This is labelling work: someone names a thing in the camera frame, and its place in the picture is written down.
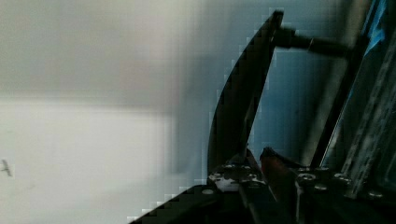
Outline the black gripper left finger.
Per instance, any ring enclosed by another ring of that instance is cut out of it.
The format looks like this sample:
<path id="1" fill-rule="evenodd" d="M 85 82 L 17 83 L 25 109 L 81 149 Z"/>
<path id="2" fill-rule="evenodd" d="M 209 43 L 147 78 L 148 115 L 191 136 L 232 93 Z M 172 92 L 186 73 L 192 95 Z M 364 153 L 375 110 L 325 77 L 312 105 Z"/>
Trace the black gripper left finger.
<path id="1" fill-rule="evenodd" d="M 208 174 L 207 183 L 213 184 L 221 193 L 237 193 L 252 224 L 264 224 L 268 219 L 265 215 L 268 188 L 249 149 L 244 157 L 236 154 L 214 168 Z"/>

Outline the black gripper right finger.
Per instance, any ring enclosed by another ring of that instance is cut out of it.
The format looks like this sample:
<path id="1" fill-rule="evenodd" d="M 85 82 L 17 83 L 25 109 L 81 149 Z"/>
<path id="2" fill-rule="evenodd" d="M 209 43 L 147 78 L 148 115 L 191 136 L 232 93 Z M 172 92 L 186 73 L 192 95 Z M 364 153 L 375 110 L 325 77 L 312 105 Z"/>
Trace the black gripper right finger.
<path id="1" fill-rule="evenodd" d="M 296 223 L 296 174 L 291 170 L 299 164 L 265 147 L 260 155 L 261 169 L 265 182 L 276 201 L 288 212 L 292 224 Z"/>

